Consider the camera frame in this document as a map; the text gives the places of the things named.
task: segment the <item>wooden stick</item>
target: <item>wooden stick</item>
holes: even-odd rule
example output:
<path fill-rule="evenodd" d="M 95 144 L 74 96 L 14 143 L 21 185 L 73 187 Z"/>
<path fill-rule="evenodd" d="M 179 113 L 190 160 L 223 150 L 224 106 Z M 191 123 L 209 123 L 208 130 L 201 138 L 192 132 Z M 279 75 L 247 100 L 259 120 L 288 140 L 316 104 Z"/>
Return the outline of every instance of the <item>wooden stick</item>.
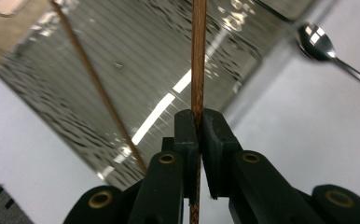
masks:
<path fill-rule="evenodd" d="M 191 111 L 197 136 L 200 139 L 203 115 L 206 4 L 207 0 L 194 0 L 192 2 Z M 198 224 L 200 219 L 201 156 L 198 161 L 197 183 L 197 200 L 195 204 L 189 207 L 190 224 Z"/>
<path fill-rule="evenodd" d="M 128 135 L 128 132 L 125 129 L 125 126 L 124 126 L 122 120 L 119 118 L 119 115 L 118 115 L 116 109 L 114 108 L 113 104 L 111 103 L 111 100 L 110 100 L 108 94 L 104 90 L 104 86 L 102 85 L 97 73 L 93 69 L 93 66 L 90 63 L 90 60 L 87 57 L 87 53 L 81 47 L 81 44 L 80 44 L 76 34 L 73 32 L 70 22 L 64 16 L 63 12 L 61 11 L 61 7 L 54 0 L 49 0 L 49 1 L 52 4 L 55 11 L 58 13 L 59 17 L 61 18 L 62 25 L 63 25 L 64 29 L 66 30 L 67 34 L 70 36 L 70 39 L 72 40 L 73 45 L 75 46 L 76 51 L 78 52 L 78 55 L 81 58 L 81 61 L 83 62 L 85 68 L 87 69 L 88 73 L 90 74 L 90 78 L 92 79 L 92 82 L 96 87 L 96 90 L 99 92 L 99 95 L 101 96 L 101 98 L 104 102 L 104 105 L 106 106 L 110 116 L 112 117 L 114 122 L 117 124 L 119 131 L 121 132 L 121 135 L 125 138 L 127 144 L 130 146 L 133 156 L 136 158 L 140 169 L 145 174 L 145 172 L 147 171 L 145 163 L 143 162 L 142 158 L 140 157 L 139 152 L 137 151 L 135 145 L 133 144 L 133 141 L 131 140 L 130 136 Z"/>

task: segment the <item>black plastic part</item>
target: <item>black plastic part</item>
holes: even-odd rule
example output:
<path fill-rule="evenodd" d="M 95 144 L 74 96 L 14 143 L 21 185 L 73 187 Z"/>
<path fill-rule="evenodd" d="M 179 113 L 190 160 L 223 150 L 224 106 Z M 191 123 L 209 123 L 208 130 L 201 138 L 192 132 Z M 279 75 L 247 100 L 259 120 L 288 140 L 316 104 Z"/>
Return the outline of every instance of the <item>black plastic part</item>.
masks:
<path fill-rule="evenodd" d="M 235 154 L 233 174 L 258 223 L 324 223 L 261 154 Z"/>
<path fill-rule="evenodd" d="M 90 198 L 98 192 L 109 191 L 113 196 L 113 200 L 108 205 L 101 208 L 90 207 Z M 90 189 L 84 193 L 77 201 L 75 206 L 67 215 L 65 224 L 78 224 L 78 223 L 126 223 L 123 222 L 122 215 L 120 213 L 121 204 L 121 190 L 112 186 L 100 186 L 94 189 Z"/>
<path fill-rule="evenodd" d="M 191 110 L 182 110 L 174 115 L 173 150 L 180 153 L 185 161 L 185 197 L 194 204 L 197 199 L 197 172 L 199 143 Z"/>
<path fill-rule="evenodd" d="M 173 137 L 163 137 L 160 151 L 173 151 L 173 145 L 174 145 Z"/>
<path fill-rule="evenodd" d="M 181 154 L 160 152 L 151 159 L 128 223 L 182 223 L 183 196 Z"/>
<path fill-rule="evenodd" d="M 211 109 L 203 110 L 201 151 L 211 196 L 214 199 L 228 197 L 233 155 L 242 148 L 223 115 Z"/>
<path fill-rule="evenodd" d="M 334 185 L 314 188 L 312 202 L 328 223 L 360 224 L 360 197 Z"/>
<path fill-rule="evenodd" d="M 236 184 L 229 196 L 229 211 L 235 224 L 257 224 L 256 216 L 249 202 L 244 198 L 242 190 Z"/>

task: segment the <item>spoon bowl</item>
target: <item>spoon bowl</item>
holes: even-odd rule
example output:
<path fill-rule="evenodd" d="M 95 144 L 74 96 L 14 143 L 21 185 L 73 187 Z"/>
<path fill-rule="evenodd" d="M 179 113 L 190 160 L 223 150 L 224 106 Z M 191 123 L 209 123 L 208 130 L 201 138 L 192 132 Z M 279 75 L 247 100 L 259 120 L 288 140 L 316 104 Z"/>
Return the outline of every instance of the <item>spoon bowl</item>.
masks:
<path fill-rule="evenodd" d="M 298 29 L 298 43 L 301 51 L 319 62 L 332 62 L 360 81 L 360 72 L 337 57 L 334 46 L 322 28 L 306 23 Z"/>

